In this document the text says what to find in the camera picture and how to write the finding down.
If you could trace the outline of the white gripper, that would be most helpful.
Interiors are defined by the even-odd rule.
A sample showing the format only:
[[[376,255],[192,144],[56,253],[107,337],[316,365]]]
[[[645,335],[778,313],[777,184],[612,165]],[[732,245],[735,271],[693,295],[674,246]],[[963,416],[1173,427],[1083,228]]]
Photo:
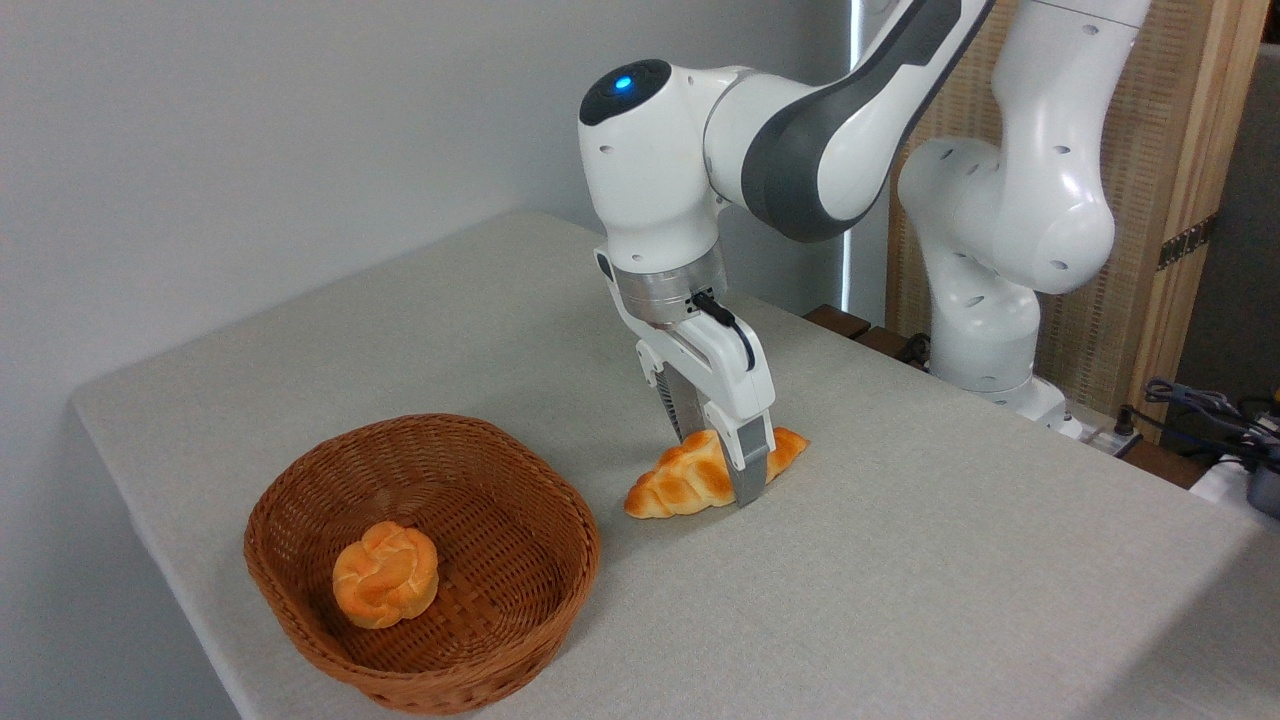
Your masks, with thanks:
[[[709,421],[736,505],[758,500],[776,447],[769,414],[776,392],[759,337],[716,297],[724,282],[721,251],[709,249],[686,266],[657,274],[618,269],[607,249],[596,250],[596,263],[620,316],[640,340],[646,382],[678,442]]]

